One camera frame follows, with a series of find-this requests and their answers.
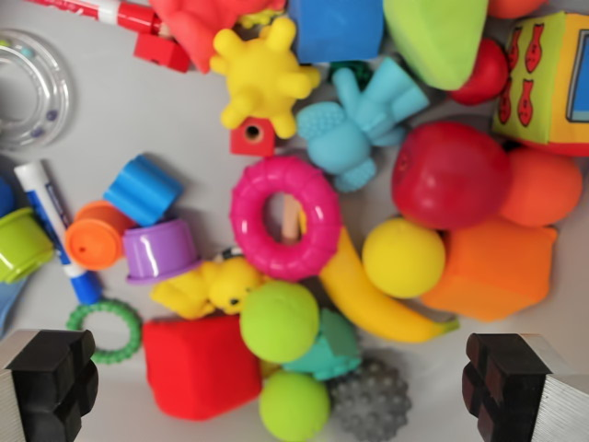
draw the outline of light blue toy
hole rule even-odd
[[[316,380],[324,381],[354,371],[361,363],[354,327],[342,315],[323,308],[315,344],[304,356],[283,368],[309,373]]]
[[[341,105],[313,104],[296,119],[308,141],[311,161],[331,175],[340,192],[360,190],[376,175],[372,146],[398,145],[405,130],[398,124],[429,106],[415,81],[386,58],[364,92],[350,69],[333,76]]]

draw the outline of orange toy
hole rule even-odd
[[[547,3],[548,0],[490,0],[489,15],[496,18],[518,18]]]
[[[557,235],[553,228],[521,227],[499,217],[448,232],[445,274],[423,304],[482,321],[537,304],[549,292]]]
[[[579,203],[581,171],[569,157],[520,148],[509,154],[514,180],[501,215],[527,227],[556,223]]]

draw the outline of gray surface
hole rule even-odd
[[[586,4],[586,0],[577,0]],[[14,155],[16,162],[46,158],[49,171],[73,213],[99,198],[118,170],[138,153],[161,161],[187,186],[178,212],[191,223],[206,257],[231,242],[227,218],[230,190],[249,160],[228,154],[228,133],[218,122],[227,101],[220,76],[185,76],[135,60],[134,36],[61,11],[21,0],[0,0],[0,28],[23,29],[42,36],[68,63],[75,86],[74,118],[64,135],[42,150]],[[6,93],[0,76],[0,100]],[[419,120],[470,115],[484,128],[487,122],[472,110],[444,104]],[[475,114],[488,114],[488,108]],[[342,199],[342,209],[359,242],[373,227],[392,215],[388,181],[394,151],[379,154],[381,173],[362,192]],[[563,223],[557,247],[554,290],[542,305],[492,325],[463,320],[462,329],[424,345],[394,345],[403,377],[410,383],[413,408],[409,425],[398,442],[479,441],[476,421],[466,411],[460,393],[464,354],[471,332],[537,332],[546,336],[572,366],[589,371],[586,348],[589,322],[589,196]],[[141,311],[145,318],[167,314],[148,299],[148,289],[124,283],[125,264],[102,274],[108,294]],[[45,266],[28,285],[17,309],[20,328],[62,328],[75,307],[75,295],[58,262]],[[123,327],[111,318],[91,320],[97,341],[117,345]],[[392,346],[365,338],[372,347]],[[81,442],[202,441],[270,442],[256,404],[206,424],[182,422],[160,413],[144,380],[144,355],[120,365],[100,367],[96,407],[84,418]],[[331,425],[317,438],[323,442],[352,442]]]

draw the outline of yellow duck toy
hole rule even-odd
[[[204,262],[200,267],[159,283],[151,298],[185,320],[197,320],[217,308],[235,315],[251,290],[267,282],[243,257]]]

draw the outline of lime green ball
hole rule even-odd
[[[308,375],[278,372],[260,396],[261,420],[284,442],[304,442],[315,436],[329,419],[328,389]]]
[[[304,355],[319,333],[319,307],[299,284],[272,281],[252,291],[241,311],[241,336],[264,361],[284,364]]]

